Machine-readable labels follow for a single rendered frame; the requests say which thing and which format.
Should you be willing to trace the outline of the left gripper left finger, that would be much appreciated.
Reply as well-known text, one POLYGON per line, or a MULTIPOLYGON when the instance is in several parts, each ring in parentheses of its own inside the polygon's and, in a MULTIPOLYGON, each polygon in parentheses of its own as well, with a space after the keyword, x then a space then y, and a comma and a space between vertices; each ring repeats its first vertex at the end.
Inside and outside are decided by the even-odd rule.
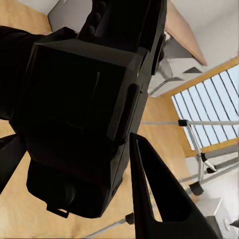
POLYGON ((0 138, 0 194, 27 151, 22 132, 0 138))

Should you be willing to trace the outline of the digital camera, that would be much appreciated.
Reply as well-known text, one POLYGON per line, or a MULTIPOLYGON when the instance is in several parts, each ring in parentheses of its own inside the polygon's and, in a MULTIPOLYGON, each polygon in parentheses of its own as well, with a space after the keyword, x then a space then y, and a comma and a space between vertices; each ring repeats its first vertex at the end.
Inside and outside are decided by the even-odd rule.
POLYGON ((80 32, 0 25, 0 119, 25 137, 28 191, 66 219, 107 209, 164 58, 167 0, 92 1, 80 32))

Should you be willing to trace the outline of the camera tripod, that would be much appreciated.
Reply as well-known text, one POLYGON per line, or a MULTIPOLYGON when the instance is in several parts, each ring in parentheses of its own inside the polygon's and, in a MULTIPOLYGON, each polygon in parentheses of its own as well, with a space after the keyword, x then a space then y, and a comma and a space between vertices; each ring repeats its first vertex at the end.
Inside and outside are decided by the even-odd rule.
MULTIPOLYGON (((236 163, 239 163, 239 156, 234 158, 234 159, 230 159, 229 161, 220 163, 218 165, 214 165, 211 161, 209 161, 209 159, 211 158, 215 158, 218 156, 222 156, 222 155, 228 155, 230 153, 234 153, 234 152, 238 152, 239 151, 239 144, 237 145, 233 145, 230 147, 225 147, 222 149, 218 149, 218 150, 214 150, 211 152, 207 152, 207 153, 203 153, 201 151, 201 148, 198 145, 198 141, 196 139, 196 136, 193 133, 192 127, 191 125, 239 125, 239 121, 223 121, 223 120, 217 120, 217 121, 191 121, 191 120, 187 120, 187 119, 182 119, 179 120, 178 122, 173 122, 173 121, 141 121, 140 123, 141 125, 143 124, 177 124, 180 125, 182 127, 187 126, 190 136, 192 138, 193 144, 195 145, 195 148, 197 150, 198 155, 196 156, 196 160, 199 163, 199 169, 198 169, 198 174, 192 175, 186 179, 180 180, 179 183, 185 183, 187 181, 193 180, 194 178, 198 177, 198 181, 195 182, 194 184, 190 185, 190 187, 188 189, 186 189, 185 191, 190 194, 190 193, 194 193, 195 196, 199 196, 202 195, 204 190, 203 188, 216 183, 222 179, 225 179, 226 177, 229 177, 230 175, 233 175, 237 172, 239 172, 239 164, 234 165, 236 163), (207 170, 204 170, 204 164, 206 164, 209 168, 207 168, 207 170), (220 173, 217 173, 209 178, 204 179, 204 175, 205 174, 212 174, 214 172, 217 172, 220 169, 223 169, 225 167, 229 167, 231 165, 234 165, 220 173)), ((157 204, 152 205, 152 209, 158 209, 157 204)), ((110 226, 105 227, 104 229, 101 229, 93 234, 90 234, 82 239, 91 239, 93 237, 96 237, 99 234, 102 234, 110 229, 113 229, 123 223, 128 223, 129 225, 133 225, 134 224, 134 212, 127 215, 124 219, 122 219, 121 221, 118 221, 116 223, 113 223, 110 226)))

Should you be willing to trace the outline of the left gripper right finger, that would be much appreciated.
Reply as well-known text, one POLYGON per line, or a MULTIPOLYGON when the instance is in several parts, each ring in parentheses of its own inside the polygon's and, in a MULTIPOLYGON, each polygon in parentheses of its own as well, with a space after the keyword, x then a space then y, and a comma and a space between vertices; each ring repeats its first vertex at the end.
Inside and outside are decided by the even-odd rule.
POLYGON ((145 137, 129 134, 136 239, 220 239, 145 137), (163 222, 154 218, 146 178, 163 222))

